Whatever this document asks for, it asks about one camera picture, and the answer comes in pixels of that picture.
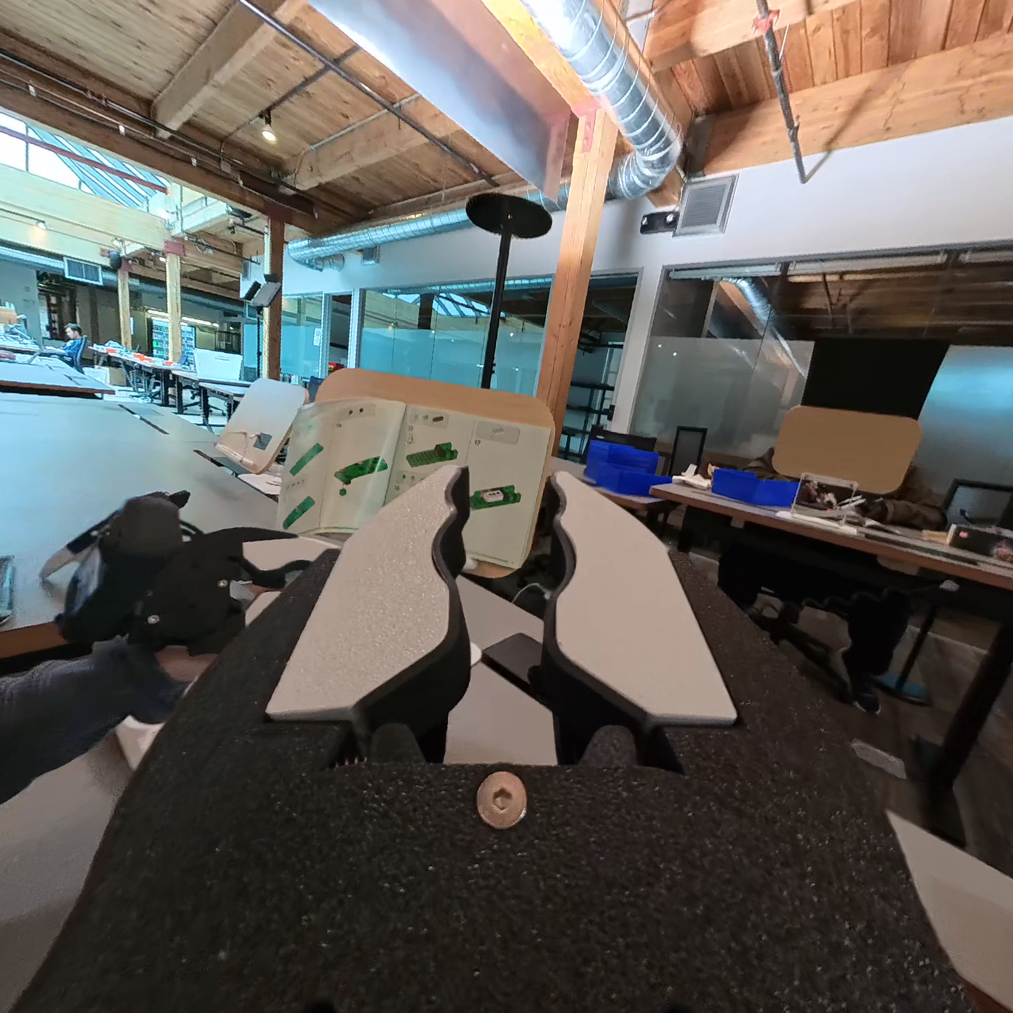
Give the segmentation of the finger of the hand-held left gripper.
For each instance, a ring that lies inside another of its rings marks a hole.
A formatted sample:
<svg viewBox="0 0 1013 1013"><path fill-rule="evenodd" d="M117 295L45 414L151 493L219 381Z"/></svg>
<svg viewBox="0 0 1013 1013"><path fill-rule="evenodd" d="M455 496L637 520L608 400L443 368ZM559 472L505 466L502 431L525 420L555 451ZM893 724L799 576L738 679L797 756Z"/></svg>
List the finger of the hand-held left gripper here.
<svg viewBox="0 0 1013 1013"><path fill-rule="evenodd" d="M340 551L340 544L303 536L246 540L242 544L243 558L262 572L274 571L292 562L307 561L312 564L322 553L331 550Z"/></svg>

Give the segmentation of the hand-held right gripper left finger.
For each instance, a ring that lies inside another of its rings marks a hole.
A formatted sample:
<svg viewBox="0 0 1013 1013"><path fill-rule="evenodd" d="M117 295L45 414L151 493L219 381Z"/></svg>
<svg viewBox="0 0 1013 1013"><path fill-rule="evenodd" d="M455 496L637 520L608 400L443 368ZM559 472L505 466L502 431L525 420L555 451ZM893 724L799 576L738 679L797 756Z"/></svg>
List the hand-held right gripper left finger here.
<svg viewBox="0 0 1013 1013"><path fill-rule="evenodd" d="M274 722L350 725L367 753L404 725L445 760L471 646L457 578L470 514L466 466L443 465L384 505L341 548L267 703Z"/></svg>

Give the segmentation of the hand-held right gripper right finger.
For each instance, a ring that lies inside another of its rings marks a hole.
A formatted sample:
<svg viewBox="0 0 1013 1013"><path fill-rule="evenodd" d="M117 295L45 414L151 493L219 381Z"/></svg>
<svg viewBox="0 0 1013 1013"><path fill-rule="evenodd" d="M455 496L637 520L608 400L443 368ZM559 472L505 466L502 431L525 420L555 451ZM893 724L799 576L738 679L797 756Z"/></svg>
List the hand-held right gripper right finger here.
<svg viewBox="0 0 1013 1013"><path fill-rule="evenodd" d="M735 703L663 542L568 472L548 480L556 588L540 695L558 762L576 764L604 728L661 758L665 730L733 728Z"/></svg>

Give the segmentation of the person's left forearm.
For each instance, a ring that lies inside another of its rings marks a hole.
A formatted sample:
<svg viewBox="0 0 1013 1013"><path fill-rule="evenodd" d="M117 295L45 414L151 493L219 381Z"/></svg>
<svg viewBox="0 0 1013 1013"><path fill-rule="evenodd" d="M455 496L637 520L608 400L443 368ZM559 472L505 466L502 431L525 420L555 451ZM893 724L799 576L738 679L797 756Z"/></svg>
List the person's left forearm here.
<svg viewBox="0 0 1013 1013"><path fill-rule="evenodd" d="M87 753L127 718L159 724L194 674L126 640L1 679L1 801Z"/></svg>

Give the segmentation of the wooden edged office desk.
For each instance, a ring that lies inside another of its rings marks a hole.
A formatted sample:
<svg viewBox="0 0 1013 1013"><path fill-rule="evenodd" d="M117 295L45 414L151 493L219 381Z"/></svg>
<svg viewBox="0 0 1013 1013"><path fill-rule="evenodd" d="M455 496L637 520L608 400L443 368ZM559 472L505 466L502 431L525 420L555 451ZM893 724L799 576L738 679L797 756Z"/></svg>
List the wooden edged office desk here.
<svg viewBox="0 0 1013 1013"><path fill-rule="evenodd" d="M651 496L686 506L678 546L689 552L703 522L690 513L719 515L727 521L723 538L783 550L808 565L827 564L841 574L875 581L946 609L998 624L998 630L959 701L942 743L913 741L907 772L920 792L926 828L958 847L966 832L954 793L956 782L977 744L994 703L1011 675L1011 569L975 562L965 556L933 552L928 542L851 534L842 525L816 518L729 500L686 484L656 485Z"/></svg>

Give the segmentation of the person's left hand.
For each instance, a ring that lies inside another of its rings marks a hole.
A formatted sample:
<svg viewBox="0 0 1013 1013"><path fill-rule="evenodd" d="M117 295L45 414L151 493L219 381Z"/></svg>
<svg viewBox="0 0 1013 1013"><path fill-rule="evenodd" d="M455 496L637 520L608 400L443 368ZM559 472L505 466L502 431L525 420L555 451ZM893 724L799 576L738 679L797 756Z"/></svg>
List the person's left hand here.
<svg viewBox="0 0 1013 1013"><path fill-rule="evenodd" d="M191 653L183 645L165 647L154 654L167 677L184 684L194 682L217 657L217 652Z"/></svg>

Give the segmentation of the white tilted book stand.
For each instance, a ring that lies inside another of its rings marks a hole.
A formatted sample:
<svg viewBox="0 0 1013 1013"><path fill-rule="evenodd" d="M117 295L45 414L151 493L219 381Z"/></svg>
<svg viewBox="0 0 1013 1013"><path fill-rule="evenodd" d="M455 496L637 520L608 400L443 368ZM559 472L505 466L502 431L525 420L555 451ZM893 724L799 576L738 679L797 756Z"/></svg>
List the white tilted book stand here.
<svg viewBox="0 0 1013 1013"><path fill-rule="evenodd" d="M218 436L215 450L250 473L267 472L308 398L301 385L267 378L254 381Z"/></svg>

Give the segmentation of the blue storage bin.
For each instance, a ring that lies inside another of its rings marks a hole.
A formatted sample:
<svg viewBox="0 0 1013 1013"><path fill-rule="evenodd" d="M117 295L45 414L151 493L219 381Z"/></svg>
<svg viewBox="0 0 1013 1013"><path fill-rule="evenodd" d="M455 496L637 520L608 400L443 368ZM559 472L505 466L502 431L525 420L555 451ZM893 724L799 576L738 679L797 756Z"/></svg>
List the blue storage bin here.
<svg viewBox="0 0 1013 1013"><path fill-rule="evenodd" d="M585 478L591 484L624 496L648 496L651 489L668 481L658 473L657 452L604 441L589 442Z"/></svg>
<svg viewBox="0 0 1013 1013"><path fill-rule="evenodd" d="M728 500L750 505L786 510L797 497L801 482L784 478L764 478L750 471L717 468L710 491Z"/></svg>

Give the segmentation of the interior glass window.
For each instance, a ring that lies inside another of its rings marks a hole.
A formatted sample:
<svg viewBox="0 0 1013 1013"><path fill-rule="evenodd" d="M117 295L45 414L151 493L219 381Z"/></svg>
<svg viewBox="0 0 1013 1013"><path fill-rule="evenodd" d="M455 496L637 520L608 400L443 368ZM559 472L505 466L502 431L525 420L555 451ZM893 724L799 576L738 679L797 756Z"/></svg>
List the interior glass window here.
<svg viewBox="0 0 1013 1013"><path fill-rule="evenodd" d="M668 267L632 425L660 443L704 428L712 449L751 456L801 404L819 338L1011 350L1011 242Z"/></svg>

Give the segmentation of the wooden pillar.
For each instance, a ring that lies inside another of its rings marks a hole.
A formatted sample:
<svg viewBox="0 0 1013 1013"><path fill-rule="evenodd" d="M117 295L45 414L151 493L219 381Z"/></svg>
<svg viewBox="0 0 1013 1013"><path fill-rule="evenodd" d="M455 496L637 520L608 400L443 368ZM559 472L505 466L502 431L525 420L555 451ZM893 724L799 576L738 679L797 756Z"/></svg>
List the wooden pillar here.
<svg viewBox="0 0 1013 1013"><path fill-rule="evenodd" d="M578 120L537 388L537 398L553 417L552 454L558 451L564 426L617 134L616 124L605 108L588 109Z"/></svg>

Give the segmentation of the black floor lamp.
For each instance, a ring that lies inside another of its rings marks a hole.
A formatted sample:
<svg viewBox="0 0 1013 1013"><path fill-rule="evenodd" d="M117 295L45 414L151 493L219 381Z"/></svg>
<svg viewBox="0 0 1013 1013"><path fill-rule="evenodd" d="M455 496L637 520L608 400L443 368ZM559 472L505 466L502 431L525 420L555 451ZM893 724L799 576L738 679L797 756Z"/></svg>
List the black floor lamp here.
<svg viewBox="0 0 1013 1013"><path fill-rule="evenodd" d="M478 194L468 199L466 214L472 225L500 237L492 298L489 307L488 336L482 361L479 386L490 389L498 348L501 305L505 290L512 241L537 239L551 230L550 212L520 196Z"/></svg>

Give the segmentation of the black wall screen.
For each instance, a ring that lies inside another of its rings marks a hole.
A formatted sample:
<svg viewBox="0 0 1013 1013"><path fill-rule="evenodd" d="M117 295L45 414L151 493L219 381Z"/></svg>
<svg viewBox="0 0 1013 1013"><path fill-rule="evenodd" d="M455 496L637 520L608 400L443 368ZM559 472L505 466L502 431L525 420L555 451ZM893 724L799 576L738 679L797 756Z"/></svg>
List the black wall screen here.
<svg viewBox="0 0 1013 1013"><path fill-rule="evenodd" d="M819 338L800 403L918 419L949 348L934 339Z"/></svg>

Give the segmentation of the wall air vent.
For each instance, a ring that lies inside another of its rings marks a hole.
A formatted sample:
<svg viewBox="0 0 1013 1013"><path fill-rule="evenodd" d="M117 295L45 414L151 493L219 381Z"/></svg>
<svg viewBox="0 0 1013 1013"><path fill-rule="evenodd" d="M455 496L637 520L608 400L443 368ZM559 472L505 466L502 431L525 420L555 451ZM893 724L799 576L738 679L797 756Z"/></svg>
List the wall air vent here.
<svg viewBox="0 0 1013 1013"><path fill-rule="evenodd" d="M674 235L684 237L724 233L738 180L738 174L727 174L688 181L678 205Z"/></svg>

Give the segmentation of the silver ventilation duct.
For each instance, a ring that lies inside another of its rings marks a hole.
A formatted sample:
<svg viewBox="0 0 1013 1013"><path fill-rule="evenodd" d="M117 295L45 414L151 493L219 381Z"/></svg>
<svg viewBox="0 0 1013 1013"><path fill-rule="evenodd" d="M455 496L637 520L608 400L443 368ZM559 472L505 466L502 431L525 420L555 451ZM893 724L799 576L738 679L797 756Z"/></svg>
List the silver ventilation duct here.
<svg viewBox="0 0 1013 1013"><path fill-rule="evenodd" d="M653 78L640 47L611 2L523 2L592 97L601 100L631 147L613 165L606 194L638 199L663 186L677 169L684 134ZM350 251L427 238L476 225L479 209L501 209L503 192L476 194L465 207L407 216L352 228L329 236L292 242L288 254L298 264L322 271Z"/></svg>

